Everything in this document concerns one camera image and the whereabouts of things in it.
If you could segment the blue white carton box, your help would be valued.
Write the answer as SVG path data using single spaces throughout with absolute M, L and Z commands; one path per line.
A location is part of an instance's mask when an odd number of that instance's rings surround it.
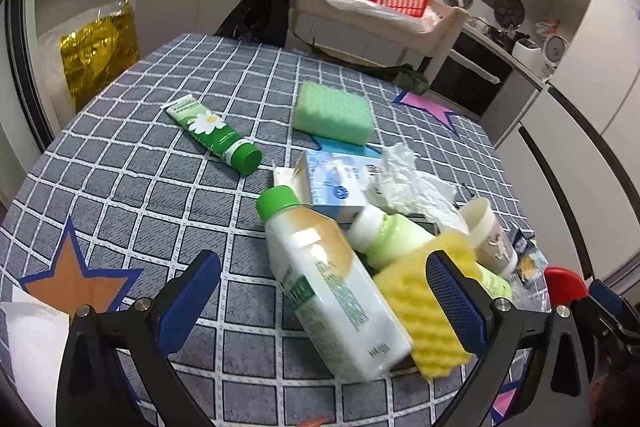
M 367 189 L 380 164 L 380 158 L 306 150 L 293 168 L 274 168 L 273 184 L 291 187 L 304 206 L 348 225 L 369 204 Z

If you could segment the green cream tube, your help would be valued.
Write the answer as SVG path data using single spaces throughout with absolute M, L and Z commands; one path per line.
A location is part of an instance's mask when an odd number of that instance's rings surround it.
M 242 176 L 254 173 L 262 162 L 262 151 L 253 142 L 192 95 L 177 98 L 164 109 L 196 142 Z

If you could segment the yellow sponge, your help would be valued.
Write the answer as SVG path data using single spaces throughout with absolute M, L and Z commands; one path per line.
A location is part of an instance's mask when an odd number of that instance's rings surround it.
M 475 280 L 480 277 L 475 253 L 460 232 L 437 235 L 373 277 L 378 290 L 411 337 L 411 358 L 426 379 L 446 377 L 471 358 L 428 286 L 426 260 L 434 251 L 445 251 L 466 277 Z

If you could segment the grey checkered tablecloth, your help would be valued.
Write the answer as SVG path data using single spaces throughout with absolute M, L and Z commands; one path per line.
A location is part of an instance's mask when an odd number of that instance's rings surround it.
M 143 57 L 92 100 L 26 176 L 1 228 L 1 296 L 47 270 L 72 221 L 90 269 L 135 269 L 125 303 L 154 296 L 202 249 L 221 281 L 172 357 L 219 426 L 426 426 L 471 373 L 426 381 L 411 362 L 376 381 L 343 384 L 323 364 L 273 278 L 256 198 L 276 167 L 314 140 L 291 126 L 305 81 L 363 96 L 375 150 L 402 143 L 419 169 L 489 199 L 503 225 L 527 227 L 500 159 L 480 126 L 396 103 L 398 89 L 354 70 L 271 46 L 184 34 Z M 196 142 L 164 106 L 192 95 L 262 151 L 242 176 Z

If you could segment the snack wrapper packet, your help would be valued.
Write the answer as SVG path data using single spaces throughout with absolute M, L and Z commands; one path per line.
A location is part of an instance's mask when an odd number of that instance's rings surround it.
M 524 285 L 533 284 L 544 275 L 548 261 L 535 243 L 533 235 L 526 235 L 519 227 L 512 225 L 508 232 L 509 241 L 518 256 L 515 271 Z

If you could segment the white rice cooker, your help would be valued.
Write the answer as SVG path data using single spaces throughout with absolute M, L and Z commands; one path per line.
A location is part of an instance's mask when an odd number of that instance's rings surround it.
M 548 35 L 542 46 L 544 58 L 544 75 L 551 76 L 558 68 L 562 58 L 566 54 L 570 43 L 559 34 Z

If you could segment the white paper sheet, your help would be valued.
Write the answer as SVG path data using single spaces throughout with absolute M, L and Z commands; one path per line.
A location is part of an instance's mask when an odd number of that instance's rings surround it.
M 41 426 L 55 426 L 70 318 L 43 303 L 2 303 L 1 309 L 6 314 L 17 393 Z

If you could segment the white bottle green cap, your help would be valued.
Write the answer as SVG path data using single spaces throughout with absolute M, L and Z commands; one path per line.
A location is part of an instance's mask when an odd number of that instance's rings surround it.
M 409 334 L 333 219 L 286 185 L 263 191 L 256 210 L 272 273 L 335 377 L 370 381 L 410 355 Z

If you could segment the green sponge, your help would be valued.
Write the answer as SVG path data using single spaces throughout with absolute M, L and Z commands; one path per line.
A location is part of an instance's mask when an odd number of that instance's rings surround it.
M 292 127 L 355 145 L 367 144 L 374 135 L 370 104 L 363 96 L 311 81 L 298 89 Z

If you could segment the crumpled white tissue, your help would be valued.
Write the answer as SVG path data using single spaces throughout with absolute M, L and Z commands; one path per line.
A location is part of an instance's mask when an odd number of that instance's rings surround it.
M 469 228 L 454 205 L 457 187 L 416 167 L 416 153 L 402 143 L 385 147 L 368 187 L 378 207 L 420 217 L 439 232 L 468 234 Z

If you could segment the white yogurt cup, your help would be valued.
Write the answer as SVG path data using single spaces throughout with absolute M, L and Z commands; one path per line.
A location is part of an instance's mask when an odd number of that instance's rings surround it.
M 469 229 L 468 241 L 477 262 L 506 279 L 515 270 L 518 255 L 489 200 L 484 197 L 470 200 L 460 209 L 460 215 Z

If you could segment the gold foil bag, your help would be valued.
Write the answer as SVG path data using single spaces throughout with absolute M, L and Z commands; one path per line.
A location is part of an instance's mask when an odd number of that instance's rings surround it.
M 66 23 L 58 38 L 62 71 L 75 113 L 140 60 L 134 5 L 118 0 Z

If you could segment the light green white bottle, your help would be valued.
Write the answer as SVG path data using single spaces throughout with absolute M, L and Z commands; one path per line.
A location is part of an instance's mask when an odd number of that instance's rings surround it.
M 405 255 L 423 247 L 434 235 L 407 217 L 388 215 L 373 205 L 364 206 L 346 237 L 357 253 L 366 257 L 367 264 L 381 271 Z

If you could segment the black built-in oven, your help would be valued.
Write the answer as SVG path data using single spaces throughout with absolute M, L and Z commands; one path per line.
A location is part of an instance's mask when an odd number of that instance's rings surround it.
M 482 116 L 511 72 L 513 68 L 501 56 L 462 32 L 431 89 L 468 112 Z

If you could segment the red trash bin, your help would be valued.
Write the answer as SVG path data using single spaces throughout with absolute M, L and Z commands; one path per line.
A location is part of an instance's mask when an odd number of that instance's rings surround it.
M 573 271 L 561 267 L 547 267 L 544 270 L 549 300 L 553 309 L 558 306 L 567 306 L 574 300 L 585 298 L 589 295 L 584 280 Z

